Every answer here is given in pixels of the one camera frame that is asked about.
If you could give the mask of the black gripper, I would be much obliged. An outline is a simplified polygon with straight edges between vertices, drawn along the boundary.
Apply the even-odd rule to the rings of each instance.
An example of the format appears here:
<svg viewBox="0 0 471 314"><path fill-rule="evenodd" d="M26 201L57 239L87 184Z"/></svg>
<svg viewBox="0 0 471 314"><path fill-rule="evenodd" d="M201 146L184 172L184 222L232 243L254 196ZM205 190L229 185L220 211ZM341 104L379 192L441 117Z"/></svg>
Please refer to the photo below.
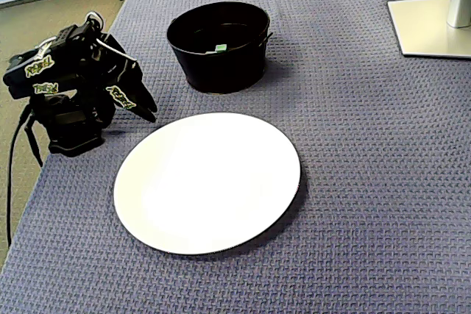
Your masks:
<svg viewBox="0 0 471 314"><path fill-rule="evenodd" d="M91 87L111 85L117 80L126 64L124 91L116 85L108 86L105 90L125 110L148 122L156 122L153 113L157 112L157 106L143 83L143 73L139 64L98 44L96 39L96 35L86 36L86 84Z"/></svg>

